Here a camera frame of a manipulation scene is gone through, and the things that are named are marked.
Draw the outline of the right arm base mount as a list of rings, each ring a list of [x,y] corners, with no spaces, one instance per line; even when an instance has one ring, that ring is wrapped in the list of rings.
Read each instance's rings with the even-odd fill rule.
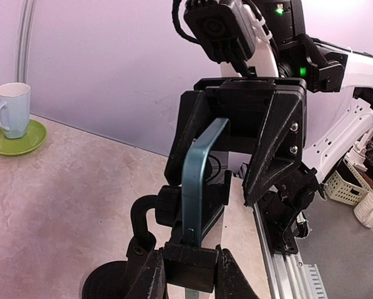
[[[301,164],[298,169],[280,180],[276,192],[268,191],[258,202],[263,216],[265,236],[273,254],[297,254],[291,226],[297,216],[312,203],[319,189],[317,171]]]

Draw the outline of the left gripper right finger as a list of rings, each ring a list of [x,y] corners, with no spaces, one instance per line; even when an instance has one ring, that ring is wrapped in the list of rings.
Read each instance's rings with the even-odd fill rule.
[[[215,298],[257,299],[258,296],[228,249],[217,247]]]

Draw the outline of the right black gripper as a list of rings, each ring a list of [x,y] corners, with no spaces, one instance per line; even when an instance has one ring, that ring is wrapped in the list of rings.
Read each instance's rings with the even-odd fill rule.
[[[180,97],[175,137],[164,172],[167,183],[181,184],[187,152],[193,139],[208,126],[212,113],[215,118],[229,119],[231,150],[254,149],[243,181],[245,205],[254,206],[270,187],[301,164],[307,127],[306,81],[202,78],[193,89]]]

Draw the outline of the phone with teal case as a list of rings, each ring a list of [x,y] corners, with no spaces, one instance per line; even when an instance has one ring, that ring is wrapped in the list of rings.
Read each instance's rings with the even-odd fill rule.
[[[182,170],[182,243],[197,248],[221,218],[228,195],[230,121],[216,118],[191,144]]]

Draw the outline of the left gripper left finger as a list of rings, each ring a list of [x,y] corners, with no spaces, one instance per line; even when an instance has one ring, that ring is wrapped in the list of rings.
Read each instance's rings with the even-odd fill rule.
[[[168,298],[163,249],[154,250],[144,261],[127,262],[124,298]]]

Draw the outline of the black clamp stand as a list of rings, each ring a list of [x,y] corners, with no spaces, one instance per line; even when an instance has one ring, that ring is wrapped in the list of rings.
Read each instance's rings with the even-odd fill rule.
[[[215,294],[218,260],[214,249],[182,243],[182,184],[167,182],[158,194],[138,198],[130,211],[133,236],[126,259],[105,263],[86,278],[82,298],[124,298],[124,273],[127,262],[143,265],[151,252],[163,249],[168,286]]]

